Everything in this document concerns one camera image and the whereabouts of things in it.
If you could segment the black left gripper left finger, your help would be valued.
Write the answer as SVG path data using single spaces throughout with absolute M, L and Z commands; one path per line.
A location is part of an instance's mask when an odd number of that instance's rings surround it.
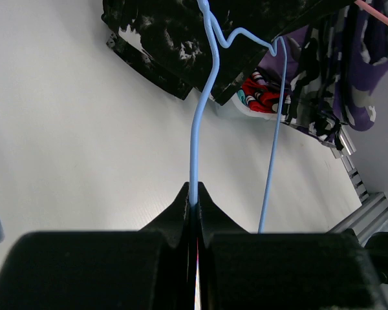
M 0 270 L 0 309 L 188 309 L 188 184 L 139 231 L 41 231 Z

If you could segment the white plastic mesh basket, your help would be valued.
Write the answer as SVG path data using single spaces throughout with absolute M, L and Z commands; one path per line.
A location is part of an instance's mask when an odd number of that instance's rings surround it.
M 242 103 L 237 94 L 234 94 L 224 105 L 214 104 L 214 111 L 218 117 L 224 119 L 262 119 L 275 120 L 276 114 L 267 114 L 250 110 Z

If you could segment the grey purple patterned trousers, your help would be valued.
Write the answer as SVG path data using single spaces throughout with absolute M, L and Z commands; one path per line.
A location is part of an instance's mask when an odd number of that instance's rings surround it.
M 308 25 L 282 122 L 342 150 L 340 130 L 372 128 L 372 93 L 388 72 L 388 26 L 355 1 Z M 388 1 L 365 1 L 388 17 Z

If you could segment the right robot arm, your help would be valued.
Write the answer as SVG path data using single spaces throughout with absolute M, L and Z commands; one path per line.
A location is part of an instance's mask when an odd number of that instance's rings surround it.
M 382 284 L 388 284 L 388 232 L 373 234 L 365 244 L 372 264 Z

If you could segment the teal trousers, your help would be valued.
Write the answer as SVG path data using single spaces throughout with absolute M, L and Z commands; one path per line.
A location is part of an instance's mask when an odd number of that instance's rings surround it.
M 243 105 L 248 106 L 248 102 L 246 100 L 246 94 L 242 89 L 237 91 L 237 96 Z

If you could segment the pink wire hanger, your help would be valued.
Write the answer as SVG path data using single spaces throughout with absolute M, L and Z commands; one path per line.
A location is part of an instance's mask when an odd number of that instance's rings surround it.
M 388 26 L 388 17 L 383 15 L 381 12 L 373 8 L 371 5 L 367 4 L 365 1 L 355 0 L 355 4 L 359 6 L 362 10 L 366 11 L 370 15 L 377 18 L 377 20 L 381 21 L 385 25 Z

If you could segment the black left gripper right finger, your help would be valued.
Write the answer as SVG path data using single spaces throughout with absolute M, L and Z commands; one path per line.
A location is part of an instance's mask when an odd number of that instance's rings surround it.
M 203 309 L 388 309 L 367 251 L 349 233 L 250 233 L 199 184 Z

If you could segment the blue hanger with patterned trousers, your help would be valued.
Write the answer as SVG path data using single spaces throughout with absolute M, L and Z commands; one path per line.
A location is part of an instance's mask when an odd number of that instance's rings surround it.
M 266 186 L 264 190 L 263 206 L 261 209 L 261 216 L 259 220 L 258 232 L 262 233 L 264 230 L 264 223 L 266 218 L 266 207 L 268 204 L 270 188 L 272 184 L 272 173 L 274 167 L 275 153 L 277 150 L 277 141 L 279 135 L 279 126 L 281 121 L 281 111 L 283 108 L 283 101 L 285 96 L 285 78 L 287 69 L 287 51 L 285 40 L 283 37 L 277 37 L 272 44 L 259 39 L 257 36 L 249 32 L 245 28 L 236 28 L 228 37 L 224 37 L 221 26 L 218 23 L 216 17 L 210 10 L 208 1 L 198 1 L 198 6 L 203 15 L 204 29 L 208 38 L 208 43 L 211 48 L 212 54 L 212 68 L 204 86 L 202 94 L 200 95 L 199 103 L 195 110 L 193 122 L 191 126 L 190 136 L 190 158 L 189 158 L 189 277 L 188 287 L 189 292 L 199 292 L 200 306 L 202 309 L 208 308 L 208 288 L 207 288 L 207 276 L 201 272 L 201 250 L 204 247 L 204 237 L 202 233 L 201 221 L 200 221 L 200 202 L 199 202 L 199 137 L 200 137 L 200 125 L 202 115 L 208 100 L 208 96 L 211 94 L 212 86 L 215 83 L 220 68 L 220 55 L 219 48 L 229 48 L 234 39 L 238 35 L 243 35 L 253 42 L 268 49 L 272 56 L 277 55 L 277 45 L 280 44 L 284 53 L 283 74 L 281 78 L 281 90 L 279 106 L 277 108 L 277 119 L 275 124 L 274 138 L 272 143 L 270 162 L 268 168 L 268 174 L 266 179 Z

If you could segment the lilac purple trousers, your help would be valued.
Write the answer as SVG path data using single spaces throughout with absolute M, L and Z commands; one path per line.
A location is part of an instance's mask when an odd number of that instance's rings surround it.
M 283 36 L 287 53 L 287 68 L 285 78 L 285 88 L 290 88 L 290 83 L 296 76 L 299 66 L 301 50 L 303 48 L 308 25 L 297 29 Z M 258 64 L 259 69 L 263 69 L 276 82 L 281 82 L 285 53 L 281 43 L 278 44 L 277 55 L 274 57 L 269 52 L 262 58 Z

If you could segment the red trousers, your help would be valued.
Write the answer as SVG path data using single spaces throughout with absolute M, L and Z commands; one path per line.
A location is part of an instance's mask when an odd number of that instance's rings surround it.
M 255 112 L 276 114 L 280 102 L 280 85 L 266 81 L 263 77 L 251 76 L 241 88 L 246 94 L 248 108 Z

